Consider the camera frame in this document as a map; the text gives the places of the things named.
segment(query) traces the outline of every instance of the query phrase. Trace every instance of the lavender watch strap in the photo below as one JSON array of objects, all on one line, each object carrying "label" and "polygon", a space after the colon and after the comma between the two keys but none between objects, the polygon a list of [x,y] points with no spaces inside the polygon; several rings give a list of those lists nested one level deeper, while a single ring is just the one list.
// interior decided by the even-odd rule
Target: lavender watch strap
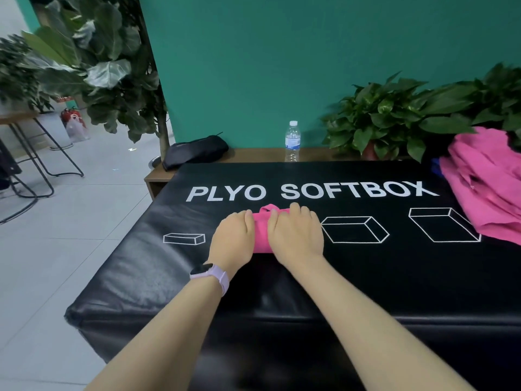
[{"label": "lavender watch strap", "polygon": [[218,267],[217,265],[212,265],[212,267],[204,272],[199,274],[191,274],[190,279],[193,278],[201,278],[201,277],[208,277],[208,276],[214,276],[218,279],[219,284],[221,284],[221,287],[223,288],[223,296],[225,295],[226,291],[228,291],[228,287],[230,286],[230,280],[228,279],[228,274]]}]

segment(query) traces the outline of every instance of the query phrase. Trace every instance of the hand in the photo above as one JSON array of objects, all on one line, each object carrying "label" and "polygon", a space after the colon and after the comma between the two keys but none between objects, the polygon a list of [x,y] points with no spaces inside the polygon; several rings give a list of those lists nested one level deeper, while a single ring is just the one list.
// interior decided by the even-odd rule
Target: hand
[{"label": "hand", "polygon": [[277,260],[286,268],[314,257],[322,257],[324,236],[314,211],[291,203],[290,213],[271,211],[268,240]]},{"label": "hand", "polygon": [[255,245],[255,221],[252,211],[228,215],[217,227],[207,263],[225,270],[231,280],[235,273],[250,262]]}]

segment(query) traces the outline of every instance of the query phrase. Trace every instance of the tiled floor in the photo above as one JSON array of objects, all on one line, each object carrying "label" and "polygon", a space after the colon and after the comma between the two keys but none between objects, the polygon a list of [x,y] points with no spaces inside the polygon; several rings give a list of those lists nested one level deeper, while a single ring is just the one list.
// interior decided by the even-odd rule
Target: tiled floor
[{"label": "tiled floor", "polygon": [[[144,135],[133,144],[125,127],[115,135],[91,127],[91,136],[68,150],[84,178],[50,177],[53,197],[0,225],[2,391],[77,391],[103,368],[63,314],[151,203],[143,177],[159,142]],[[39,153],[49,170],[72,170],[61,153]],[[22,165],[22,180],[44,193],[34,166]],[[25,203],[0,193],[0,219]]]}]

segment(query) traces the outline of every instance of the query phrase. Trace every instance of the smartwatch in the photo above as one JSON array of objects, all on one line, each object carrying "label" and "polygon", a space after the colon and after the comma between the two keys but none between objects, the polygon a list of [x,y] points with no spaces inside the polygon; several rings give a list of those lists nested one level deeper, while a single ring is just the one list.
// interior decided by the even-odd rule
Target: smartwatch
[{"label": "smartwatch", "polygon": [[213,276],[218,279],[219,284],[223,288],[223,296],[225,295],[228,287],[230,286],[230,280],[228,279],[228,274],[213,263],[204,263],[202,265],[196,266],[190,272],[190,279],[201,278]]}]

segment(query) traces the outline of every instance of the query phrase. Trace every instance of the watch face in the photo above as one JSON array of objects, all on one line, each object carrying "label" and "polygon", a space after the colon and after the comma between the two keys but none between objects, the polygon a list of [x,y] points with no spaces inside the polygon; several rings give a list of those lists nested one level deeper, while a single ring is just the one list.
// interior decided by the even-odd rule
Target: watch face
[{"label": "watch face", "polygon": [[206,273],[208,270],[210,270],[212,268],[214,264],[213,263],[205,263],[203,265],[199,265],[199,266],[196,266],[195,268],[192,269],[192,271],[190,272],[190,275],[195,275],[195,274],[201,274],[201,273]]}]

